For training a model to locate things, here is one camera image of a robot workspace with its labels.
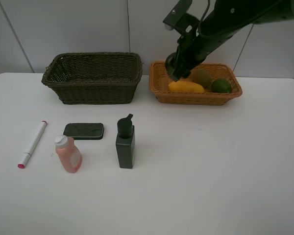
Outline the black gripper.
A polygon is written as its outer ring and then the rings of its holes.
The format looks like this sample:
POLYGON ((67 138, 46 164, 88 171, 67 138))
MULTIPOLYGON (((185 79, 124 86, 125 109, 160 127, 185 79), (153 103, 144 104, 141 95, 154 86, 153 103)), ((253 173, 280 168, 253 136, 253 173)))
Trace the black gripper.
POLYGON ((200 64, 211 53, 211 38, 199 33, 179 32, 176 55, 171 59, 171 78, 177 82, 180 78, 188 78, 192 68, 200 64))

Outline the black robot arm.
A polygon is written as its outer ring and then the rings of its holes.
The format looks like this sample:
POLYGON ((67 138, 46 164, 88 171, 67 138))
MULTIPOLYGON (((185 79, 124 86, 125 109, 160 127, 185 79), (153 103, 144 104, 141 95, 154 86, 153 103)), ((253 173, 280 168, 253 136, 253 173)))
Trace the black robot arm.
POLYGON ((180 0, 163 23, 180 34, 176 52, 166 61, 174 81, 186 78, 193 68, 249 24, 294 20, 294 0, 217 0, 201 19, 188 13, 190 0, 180 0))

